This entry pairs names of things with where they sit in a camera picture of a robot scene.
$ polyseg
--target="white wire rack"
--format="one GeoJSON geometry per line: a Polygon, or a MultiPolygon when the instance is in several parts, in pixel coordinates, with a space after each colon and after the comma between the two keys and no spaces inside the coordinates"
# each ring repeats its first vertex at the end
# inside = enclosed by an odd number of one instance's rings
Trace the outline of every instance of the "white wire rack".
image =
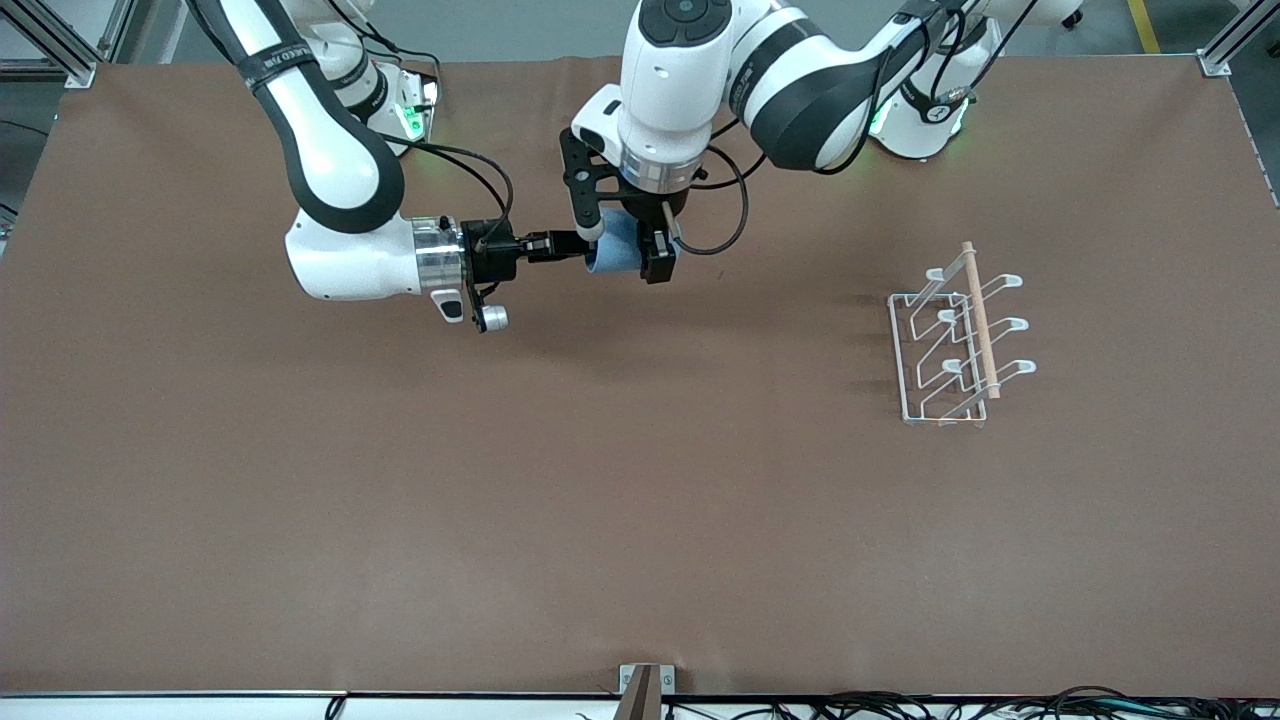
{"type": "Polygon", "coordinates": [[[996,363],[995,346],[1030,324],[1023,318],[987,319],[987,301],[998,292],[1021,287],[1023,278],[1002,274],[986,284],[978,278],[972,242],[946,268],[924,273],[919,292],[888,297],[897,359],[897,387],[902,420],[910,425],[987,421],[987,401],[998,400],[1001,387],[1036,372],[1032,360],[996,363]],[[947,291],[964,270],[968,292],[947,291]]]}

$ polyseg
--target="gray floor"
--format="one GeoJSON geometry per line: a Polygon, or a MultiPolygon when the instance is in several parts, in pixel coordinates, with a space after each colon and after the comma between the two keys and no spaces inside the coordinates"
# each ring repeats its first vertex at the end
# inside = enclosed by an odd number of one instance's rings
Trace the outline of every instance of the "gray floor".
{"type": "MultiPolygon", "coordinates": [[[[837,42],[858,46],[901,0],[799,0],[837,42]]],[[[634,0],[380,0],[370,19],[408,47],[429,49],[444,61],[549,60],[622,51],[634,0]]],[[[1204,45],[1235,14],[1228,0],[1151,0],[1151,22],[1165,53],[1204,45]]],[[[1010,41],[1015,55],[1111,55],[1142,53],[1126,0],[1085,0],[1074,31],[1027,27],[1010,41]]],[[[193,22],[182,22],[179,0],[154,0],[132,32],[136,61],[218,63],[221,58],[193,22]]],[[[1266,47],[1280,27],[1245,47],[1231,67],[1244,117],[1263,167],[1280,173],[1280,60],[1266,47]]],[[[64,90],[56,82],[0,81],[0,118],[49,129],[64,90]]],[[[44,149],[36,133],[0,126],[0,202],[22,209],[44,149]]],[[[0,210],[0,223],[6,213],[0,210]]]]}

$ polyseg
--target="yellow floor line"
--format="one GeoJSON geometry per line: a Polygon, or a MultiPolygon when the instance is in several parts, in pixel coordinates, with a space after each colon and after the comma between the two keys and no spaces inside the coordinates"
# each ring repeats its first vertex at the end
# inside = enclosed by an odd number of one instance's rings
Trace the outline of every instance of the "yellow floor line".
{"type": "Polygon", "coordinates": [[[1151,27],[1147,4],[1143,0],[1129,0],[1129,14],[1133,15],[1133,24],[1138,28],[1138,40],[1142,41],[1143,53],[1158,54],[1160,41],[1156,40],[1156,28],[1151,27]]]}

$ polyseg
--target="brown mat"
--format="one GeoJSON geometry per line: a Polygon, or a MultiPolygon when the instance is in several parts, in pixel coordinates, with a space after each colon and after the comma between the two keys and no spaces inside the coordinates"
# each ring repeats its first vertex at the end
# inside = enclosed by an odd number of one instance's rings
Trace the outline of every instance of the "brown mat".
{"type": "MultiPolygon", "coordinates": [[[[614,72],[449,65],[435,138],[568,227],[557,132],[614,72]]],[[[1280,694],[1280,218],[1228,83],[1011,58],[968,122],[762,170],[669,286],[522,268],[479,337],[297,288],[230,68],[100,69],[0,265],[0,684],[1280,694]],[[909,428],[883,299],[965,240],[1041,372],[909,428]]],[[[407,214],[492,213],[406,167],[407,214]]]]}

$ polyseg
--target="wooden stick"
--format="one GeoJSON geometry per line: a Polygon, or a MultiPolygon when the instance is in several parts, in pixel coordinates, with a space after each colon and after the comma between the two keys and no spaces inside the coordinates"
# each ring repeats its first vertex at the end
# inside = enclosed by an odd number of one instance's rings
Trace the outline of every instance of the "wooden stick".
{"type": "Polygon", "coordinates": [[[996,382],[996,355],[991,347],[991,328],[987,325],[987,304],[982,300],[982,281],[978,278],[978,260],[972,242],[960,246],[964,250],[964,272],[969,275],[969,302],[973,304],[973,322],[978,325],[978,352],[982,354],[983,384],[991,389],[987,397],[1000,400],[1000,383],[996,382]]]}

